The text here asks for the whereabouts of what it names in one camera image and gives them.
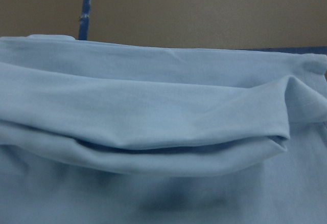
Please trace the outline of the light blue t-shirt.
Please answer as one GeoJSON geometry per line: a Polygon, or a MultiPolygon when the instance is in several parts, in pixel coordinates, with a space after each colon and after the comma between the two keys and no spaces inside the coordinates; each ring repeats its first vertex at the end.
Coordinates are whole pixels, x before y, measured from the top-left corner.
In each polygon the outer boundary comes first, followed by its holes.
{"type": "Polygon", "coordinates": [[[326,56],[1,38],[1,223],[326,223],[326,56]]]}

